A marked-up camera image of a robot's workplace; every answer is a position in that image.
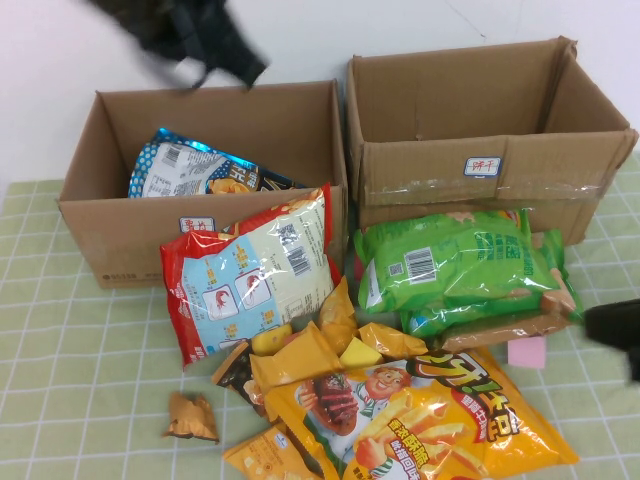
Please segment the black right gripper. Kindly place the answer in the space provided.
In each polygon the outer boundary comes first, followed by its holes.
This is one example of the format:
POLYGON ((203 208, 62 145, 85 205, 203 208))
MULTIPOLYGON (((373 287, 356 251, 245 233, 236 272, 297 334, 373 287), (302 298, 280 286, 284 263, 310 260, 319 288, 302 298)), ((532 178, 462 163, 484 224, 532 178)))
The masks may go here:
MULTIPOLYGON (((598 306, 584 311, 584 335, 593 342, 598 342, 597 318, 598 306)), ((613 348, 624 351, 630 367, 632 380, 639 379, 639 300, 627 300, 607 304, 601 307, 607 324, 606 343, 613 348)))

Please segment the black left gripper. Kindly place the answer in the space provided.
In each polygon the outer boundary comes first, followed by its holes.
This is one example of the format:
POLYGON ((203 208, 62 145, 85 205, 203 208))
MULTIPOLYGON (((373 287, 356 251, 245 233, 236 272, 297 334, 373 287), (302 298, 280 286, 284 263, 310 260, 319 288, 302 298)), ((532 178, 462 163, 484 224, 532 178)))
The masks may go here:
POLYGON ((267 63, 246 42, 223 1, 166 1, 163 25, 151 51, 166 60, 191 59, 202 66, 191 89, 201 88, 216 71, 243 79, 251 91, 268 71, 267 63))

